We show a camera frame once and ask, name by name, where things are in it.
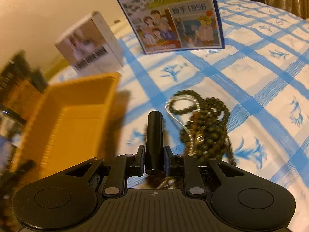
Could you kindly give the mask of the black cylindrical tube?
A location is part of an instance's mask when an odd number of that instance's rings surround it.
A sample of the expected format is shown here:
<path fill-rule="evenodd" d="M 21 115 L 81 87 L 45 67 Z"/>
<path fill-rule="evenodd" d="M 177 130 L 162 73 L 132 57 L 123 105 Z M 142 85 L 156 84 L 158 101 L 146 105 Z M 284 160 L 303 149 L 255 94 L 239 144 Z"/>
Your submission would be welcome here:
<path fill-rule="evenodd" d="M 144 162 L 148 175 L 155 175 L 164 170 L 163 116 L 159 111 L 151 111 L 148 114 Z"/>

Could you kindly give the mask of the yellow plastic tray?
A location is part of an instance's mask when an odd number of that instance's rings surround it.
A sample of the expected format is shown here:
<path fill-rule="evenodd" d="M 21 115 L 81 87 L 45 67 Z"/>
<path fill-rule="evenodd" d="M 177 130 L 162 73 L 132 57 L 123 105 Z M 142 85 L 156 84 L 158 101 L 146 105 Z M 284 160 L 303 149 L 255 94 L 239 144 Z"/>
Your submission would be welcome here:
<path fill-rule="evenodd" d="M 47 87 L 23 132 L 11 172 L 27 160 L 26 183 L 93 157 L 104 157 L 105 133 L 120 73 L 76 78 Z"/>

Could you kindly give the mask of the white humidifier box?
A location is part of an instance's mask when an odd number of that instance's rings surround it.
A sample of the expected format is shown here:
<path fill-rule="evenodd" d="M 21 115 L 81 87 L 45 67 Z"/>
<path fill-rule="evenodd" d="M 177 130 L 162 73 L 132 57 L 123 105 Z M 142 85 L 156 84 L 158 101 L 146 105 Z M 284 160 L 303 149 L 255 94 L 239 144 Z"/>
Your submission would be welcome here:
<path fill-rule="evenodd" d="M 54 45 L 81 77 L 115 72 L 123 67 L 123 50 L 97 11 L 70 26 Z"/>

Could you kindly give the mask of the blue checked tablecloth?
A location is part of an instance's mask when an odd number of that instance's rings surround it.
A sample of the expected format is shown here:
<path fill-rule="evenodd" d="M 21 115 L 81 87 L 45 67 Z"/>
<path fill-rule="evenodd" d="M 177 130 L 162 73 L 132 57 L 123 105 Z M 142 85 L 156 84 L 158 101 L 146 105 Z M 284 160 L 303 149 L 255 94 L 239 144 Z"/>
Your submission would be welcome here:
<path fill-rule="evenodd" d="M 222 50 L 145 55 L 128 23 L 115 26 L 119 89 L 130 92 L 118 153 L 137 150 L 148 113 L 177 91 L 219 98 L 237 166 L 287 188 L 296 199 L 289 228 L 308 231 L 308 21 L 248 0 L 218 5 Z"/>

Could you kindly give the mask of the orange middle instant rice bowl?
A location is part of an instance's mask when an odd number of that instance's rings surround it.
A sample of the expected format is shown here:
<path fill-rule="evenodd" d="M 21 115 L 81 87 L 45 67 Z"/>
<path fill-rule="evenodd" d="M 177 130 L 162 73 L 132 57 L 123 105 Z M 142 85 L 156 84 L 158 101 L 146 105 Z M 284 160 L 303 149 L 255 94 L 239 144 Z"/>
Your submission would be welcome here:
<path fill-rule="evenodd" d="M 45 89 L 48 87 L 40 69 L 23 80 L 18 79 L 1 95 L 1 111 L 10 118 L 25 123 L 30 119 Z"/>

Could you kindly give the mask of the blue milk carton box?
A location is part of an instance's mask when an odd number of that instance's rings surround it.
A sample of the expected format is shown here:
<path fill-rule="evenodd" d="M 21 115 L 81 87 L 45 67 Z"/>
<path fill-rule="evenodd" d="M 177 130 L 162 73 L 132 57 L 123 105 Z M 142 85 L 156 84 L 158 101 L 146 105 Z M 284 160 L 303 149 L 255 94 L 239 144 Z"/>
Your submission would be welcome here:
<path fill-rule="evenodd" d="M 217 0 L 117 0 L 145 54 L 223 49 Z"/>

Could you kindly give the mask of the black top instant rice bowl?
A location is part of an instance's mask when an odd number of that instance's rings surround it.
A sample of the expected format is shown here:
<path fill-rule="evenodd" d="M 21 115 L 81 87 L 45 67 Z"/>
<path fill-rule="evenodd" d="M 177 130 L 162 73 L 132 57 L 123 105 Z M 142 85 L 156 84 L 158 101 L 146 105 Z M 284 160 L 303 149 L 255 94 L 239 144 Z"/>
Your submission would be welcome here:
<path fill-rule="evenodd" d="M 30 73 L 31 67 L 26 60 L 25 51 L 19 50 L 1 69 L 1 105 L 7 104 Z"/>

